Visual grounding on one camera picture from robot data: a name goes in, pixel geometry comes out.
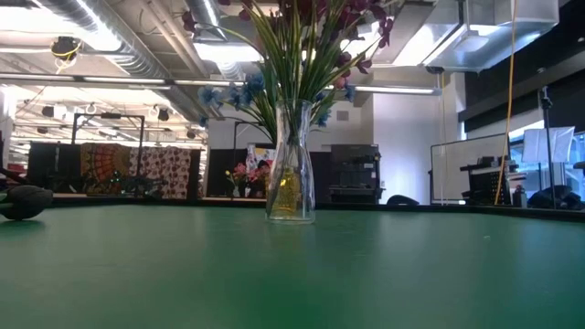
green tabletop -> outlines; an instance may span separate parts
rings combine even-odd
[[[0,328],[585,328],[585,225],[78,207],[0,221]]]

patterned fabric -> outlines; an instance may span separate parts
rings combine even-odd
[[[135,175],[138,149],[130,154],[130,175]],[[163,180],[159,189],[163,198],[185,199],[189,182],[191,153],[176,147],[143,147],[141,175]]]
[[[109,143],[85,143],[81,145],[81,176],[83,192],[87,194],[120,193],[120,184],[110,180],[114,171],[127,176],[130,169],[130,147]]]

